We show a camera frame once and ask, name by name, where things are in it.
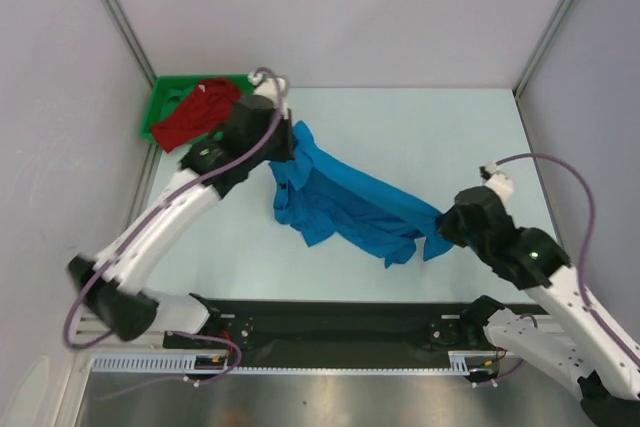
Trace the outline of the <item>blue polo shirt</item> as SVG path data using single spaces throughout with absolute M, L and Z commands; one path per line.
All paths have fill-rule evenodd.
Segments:
M 407 263 L 420 239 L 423 261 L 454 247 L 438 234 L 440 210 L 323 151 L 304 122 L 296 123 L 293 136 L 294 158 L 269 164 L 274 218 L 298 231 L 307 246 L 338 234 L 387 268 Z

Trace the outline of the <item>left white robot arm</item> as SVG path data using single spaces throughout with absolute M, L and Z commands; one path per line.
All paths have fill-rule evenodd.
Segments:
M 284 99 L 241 97 L 227 121 L 191 145 L 162 194 L 119 238 L 94 256 L 78 254 L 68 263 L 77 291 L 73 306 L 85 306 L 124 342 L 162 326 L 185 331 L 199 346 L 214 344 L 221 323 L 202 298 L 147 293 L 147 279 L 201 214 L 263 162 L 292 159 L 294 145 Z

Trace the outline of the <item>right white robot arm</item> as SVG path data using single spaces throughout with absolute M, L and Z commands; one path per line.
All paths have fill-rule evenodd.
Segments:
M 488 296 L 473 304 L 481 312 L 461 323 L 463 340 L 473 348 L 491 342 L 511 351 L 576 397 L 596 426 L 638 425 L 638 342 L 590 297 L 577 266 L 551 236 L 514 224 L 504 205 L 507 196 L 488 185 L 459 192 L 438 221 L 439 233 L 470 248 L 524 292 L 571 341 L 524 326 Z

